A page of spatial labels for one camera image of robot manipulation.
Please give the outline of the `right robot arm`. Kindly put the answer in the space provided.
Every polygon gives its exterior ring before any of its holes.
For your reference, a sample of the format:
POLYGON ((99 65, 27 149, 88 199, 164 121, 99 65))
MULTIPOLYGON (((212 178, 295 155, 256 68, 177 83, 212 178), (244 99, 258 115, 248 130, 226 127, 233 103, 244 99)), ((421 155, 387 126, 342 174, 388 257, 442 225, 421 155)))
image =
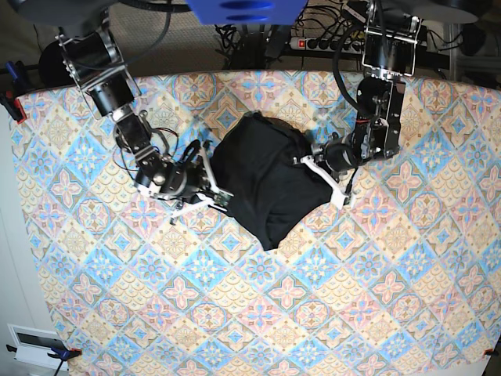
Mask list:
POLYGON ((57 27, 56 40, 63 64, 86 103, 114 123, 114 136, 122 153, 130 153, 137 166, 134 186, 144 196, 174 201, 170 219, 199 208, 226 211, 232 194, 218 186, 207 156, 209 144, 192 141, 179 160, 164 145, 151 143, 161 129, 150 126, 146 112, 136 114, 132 102, 139 87, 128 72, 110 30, 111 1, 11 1, 13 10, 34 24, 57 27))

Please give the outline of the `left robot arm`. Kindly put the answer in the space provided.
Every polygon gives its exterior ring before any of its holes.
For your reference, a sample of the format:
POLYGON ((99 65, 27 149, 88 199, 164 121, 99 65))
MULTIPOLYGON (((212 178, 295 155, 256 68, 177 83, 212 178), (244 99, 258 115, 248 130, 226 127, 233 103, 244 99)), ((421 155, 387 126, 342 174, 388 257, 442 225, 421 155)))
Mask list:
POLYGON ((422 20, 392 5, 371 1, 360 21, 354 22, 341 36, 339 46, 353 34, 363 33, 362 66, 364 77, 357 93, 346 89, 339 61, 341 52, 333 55, 333 76, 344 99, 355 109, 352 132, 332 135, 323 144, 312 146, 312 152, 301 163, 323 178, 330 186, 330 203, 343 208, 351 201, 353 184, 339 185, 345 172, 356 173, 371 162, 388 160, 400 151, 401 112, 405 95, 405 76, 415 70, 416 46, 422 20))

